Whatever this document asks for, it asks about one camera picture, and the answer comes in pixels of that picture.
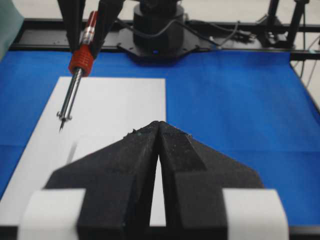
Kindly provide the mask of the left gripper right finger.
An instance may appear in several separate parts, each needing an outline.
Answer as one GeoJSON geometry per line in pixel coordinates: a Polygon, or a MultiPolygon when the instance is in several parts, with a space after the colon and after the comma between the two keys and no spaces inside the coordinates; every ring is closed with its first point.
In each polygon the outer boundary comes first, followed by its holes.
{"type": "Polygon", "coordinates": [[[287,240],[278,193],[252,168],[160,122],[166,226],[177,240],[287,240]]]}

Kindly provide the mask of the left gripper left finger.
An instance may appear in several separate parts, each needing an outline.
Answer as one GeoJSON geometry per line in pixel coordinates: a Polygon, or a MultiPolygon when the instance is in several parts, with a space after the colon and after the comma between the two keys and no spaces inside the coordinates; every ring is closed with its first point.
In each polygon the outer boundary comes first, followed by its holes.
{"type": "Polygon", "coordinates": [[[149,226],[159,122],[56,169],[33,193],[20,240],[138,240],[149,226]]]}

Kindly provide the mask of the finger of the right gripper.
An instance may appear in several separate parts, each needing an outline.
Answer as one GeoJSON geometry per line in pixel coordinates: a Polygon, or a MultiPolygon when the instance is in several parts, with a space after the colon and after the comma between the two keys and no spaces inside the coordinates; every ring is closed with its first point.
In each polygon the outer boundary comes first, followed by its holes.
{"type": "Polygon", "coordinates": [[[100,53],[105,38],[117,20],[123,4],[124,0],[99,1],[94,36],[90,45],[90,51],[94,59],[100,53]]]}
{"type": "Polygon", "coordinates": [[[66,29],[70,51],[79,48],[85,0],[57,0],[66,29]]]}

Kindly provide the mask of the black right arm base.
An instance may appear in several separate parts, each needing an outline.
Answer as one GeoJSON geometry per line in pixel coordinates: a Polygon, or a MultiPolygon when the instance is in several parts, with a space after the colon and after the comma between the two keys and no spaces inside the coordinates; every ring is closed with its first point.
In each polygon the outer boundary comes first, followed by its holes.
{"type": "Polygon", "coordinates": [[[132,24],[117,22],[123,27],[117,47],[136,59],[175,60],[218,46],[186,25],[185,10],[176,0],[140,0],[133,9],[132,24]]]}

